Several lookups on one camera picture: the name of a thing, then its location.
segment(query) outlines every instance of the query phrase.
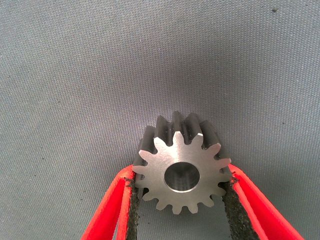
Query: red coating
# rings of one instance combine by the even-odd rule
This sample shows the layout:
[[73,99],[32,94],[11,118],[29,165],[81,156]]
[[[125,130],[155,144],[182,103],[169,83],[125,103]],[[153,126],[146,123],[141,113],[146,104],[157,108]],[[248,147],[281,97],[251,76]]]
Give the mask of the red coating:
[[126,239],[132,195],[132,188],[126,186],[134,176],[132,165],[116,175],[81,240],[112,240],[117,222],[116,240]]
[[281,215],[258,187],[238,167],[229,164],[239,200],[248,213],[253,229],[261,240],[303,240],[296,229]]

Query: machined steel surface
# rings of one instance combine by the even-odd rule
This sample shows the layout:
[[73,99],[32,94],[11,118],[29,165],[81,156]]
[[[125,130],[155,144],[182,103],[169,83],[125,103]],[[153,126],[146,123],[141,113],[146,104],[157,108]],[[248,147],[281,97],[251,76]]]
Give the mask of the machined steel surface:
[[172,205],[179,214],[187,206],[194,214],[198,203],[212,207],[211,195],[226,193],[218,183],[230,181],[229,163],[207,120],[200,122],[194,113],[183,119],[176,111],[172,122],[159,116],[155,128],[145,128],[133,164],[135,186],[148,189],[143,200],[158,199],[158,210]]

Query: spur gear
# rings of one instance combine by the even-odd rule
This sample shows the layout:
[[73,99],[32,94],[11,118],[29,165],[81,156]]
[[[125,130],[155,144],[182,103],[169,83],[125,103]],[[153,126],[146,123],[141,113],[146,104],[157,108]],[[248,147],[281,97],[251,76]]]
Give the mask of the spur gear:
[[211,195],[226,193],[218,183],[231,180],[230,163],[207,120],[194,113],[183,120],[176,111],[171,123],[159,116],[155,128],[145,128],[133,164],[135,186],[148,189],[143,200],[158,199],[158,210],[172,205],[179,214],[187,206],[195,214],[198,203],[212,207]]

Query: center hole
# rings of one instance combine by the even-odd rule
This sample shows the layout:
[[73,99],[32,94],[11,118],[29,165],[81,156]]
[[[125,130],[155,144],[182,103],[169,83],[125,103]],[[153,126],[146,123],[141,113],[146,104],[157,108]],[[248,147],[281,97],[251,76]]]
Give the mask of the center hole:
[[187,191],[197,185],[200,179],[198,169],[188,162],[172,164],[164,173],[165,183],[177,191]]

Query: gray fabric backdrop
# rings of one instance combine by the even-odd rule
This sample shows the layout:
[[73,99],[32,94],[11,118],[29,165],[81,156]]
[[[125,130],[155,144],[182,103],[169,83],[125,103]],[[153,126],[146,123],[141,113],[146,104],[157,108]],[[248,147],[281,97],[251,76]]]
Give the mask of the gray fabric backdrop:
[[[320,236],[320,3],[0,1],[0,239],[79,239],[146,125],[216,126],[306,238]],[[142,202],[138,239],[229,239],[224,205]]]

